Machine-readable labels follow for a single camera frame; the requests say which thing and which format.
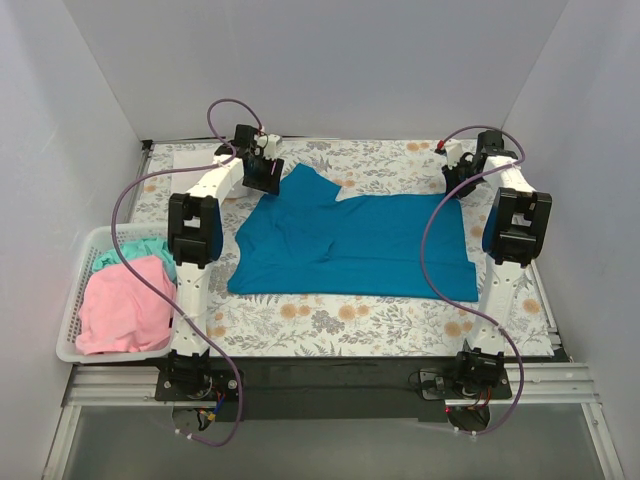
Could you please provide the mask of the teal blue t shirt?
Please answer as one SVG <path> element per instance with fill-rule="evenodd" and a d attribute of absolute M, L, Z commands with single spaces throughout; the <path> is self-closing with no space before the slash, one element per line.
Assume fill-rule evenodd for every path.
<path fill-rule="evenodd" d="M 236 234 L 230 292 L 478 299 L 462 209 L 443 195 L 338 199 L 305 165 L 265 194 Z"/>

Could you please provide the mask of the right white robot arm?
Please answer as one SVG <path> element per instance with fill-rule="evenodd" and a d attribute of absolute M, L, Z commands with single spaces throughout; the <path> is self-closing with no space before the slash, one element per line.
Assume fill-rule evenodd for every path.
<path fill-rule="evenodd" d="M 476 149 L 466 152 L 453 138 L 438 143 L 446 157 L 442 173 L 446 191 L 462 199 L 483 180 L 495 191 L 482 237 L 486 255 L 480 313 L 456 355 L 454 384 L 464 396 L 488 396 L 507 382 L 504 373 L 508 341 L 500 331 L 516 296 L 516 282 L 541 253 L 552 197 L 536 190 L 521 172 L 522 160 L 505 147 L 503 134 L 484 130 Z"/>

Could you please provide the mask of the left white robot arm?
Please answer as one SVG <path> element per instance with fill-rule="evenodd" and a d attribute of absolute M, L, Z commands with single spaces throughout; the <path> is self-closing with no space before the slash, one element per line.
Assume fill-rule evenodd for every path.
<path fill-rule="evenodd" d="M 173 318 L 167 367 L 170 384 L 190 398 L 213 388 L 206 330 L 207 289 L 223 248 L 221 205 L 251 190 L 277 196 L 284 160 L 282 138 L 251 125 L 238 125 L 228 145 L 191 155 L 209 168 L 185 191 L 174 191 L 168 203 L 168 246 L 176 264 L 179 307 Z"/>

